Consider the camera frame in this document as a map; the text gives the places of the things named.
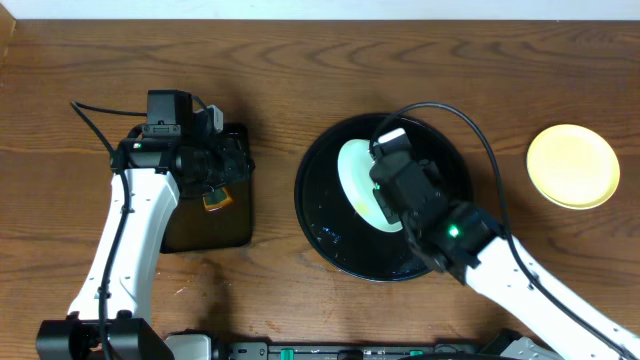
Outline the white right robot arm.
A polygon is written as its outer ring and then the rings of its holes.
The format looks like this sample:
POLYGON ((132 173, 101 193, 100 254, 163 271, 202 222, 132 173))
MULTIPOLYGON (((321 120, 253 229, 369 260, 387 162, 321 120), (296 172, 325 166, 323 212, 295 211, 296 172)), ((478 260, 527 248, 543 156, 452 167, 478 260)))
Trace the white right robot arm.
POLYGON ((408 150, 378 150, 373 158, 373 193, 428 268, 500 305, 564 359, 638 358, 638 335, 547 271, 506 222, 469 202, 450 201, 426 162, 408 150))

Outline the orange green sponge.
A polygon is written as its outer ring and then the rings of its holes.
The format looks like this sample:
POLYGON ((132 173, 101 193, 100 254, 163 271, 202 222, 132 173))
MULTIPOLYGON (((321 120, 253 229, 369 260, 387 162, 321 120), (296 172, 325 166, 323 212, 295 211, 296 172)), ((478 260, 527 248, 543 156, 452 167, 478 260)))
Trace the orange green sponge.
POLYGON ((233 198, 226 187, 205 193, 202 196, 202 200, 204 208, 208 212, 220 210, 233 203, 233 198))

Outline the yellow plate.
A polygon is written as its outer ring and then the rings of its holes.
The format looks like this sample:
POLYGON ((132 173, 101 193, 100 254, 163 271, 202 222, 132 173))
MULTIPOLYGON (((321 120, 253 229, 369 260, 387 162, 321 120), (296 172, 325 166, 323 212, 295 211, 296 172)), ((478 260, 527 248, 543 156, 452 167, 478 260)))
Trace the yellow plate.
POLYGON ((611 145, 583 126, 559 124, 540 132, 526 154, 530 180, 550 202, 572 210, 596 208, 620 182, 620 164, 611 145))

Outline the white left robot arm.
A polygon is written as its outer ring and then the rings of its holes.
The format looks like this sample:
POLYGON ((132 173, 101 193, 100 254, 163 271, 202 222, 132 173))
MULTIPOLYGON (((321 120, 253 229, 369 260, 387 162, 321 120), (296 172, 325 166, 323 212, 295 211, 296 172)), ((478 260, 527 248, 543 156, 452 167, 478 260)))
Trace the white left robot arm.
POLYGON ((248 138, 232 134, 209 147, 214 180, 198 195, 178 186, 180 171, 146 165, 151 145, 127 140, 128 167, 114 175, 111 205, 89 274, 63 320, 42 322, 42 359, 223 359, 205 332, 161 339, 152 329, 151 295, 162 254, 244 246, 252 235, 248 138))

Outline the pale green plate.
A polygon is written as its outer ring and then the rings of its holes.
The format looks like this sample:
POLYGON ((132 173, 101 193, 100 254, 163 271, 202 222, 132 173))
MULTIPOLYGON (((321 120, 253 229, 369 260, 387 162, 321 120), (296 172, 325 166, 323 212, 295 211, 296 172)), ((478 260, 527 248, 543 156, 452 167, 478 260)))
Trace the pale green plate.
POLYGON ((396 233, 402 229, 401 223, 390 224, 374 196, 375 184, 369 175, 373 165, 367 140, 347 141, 337 158, 340 185, 350 205, 367 224, 385 233, 396 233))

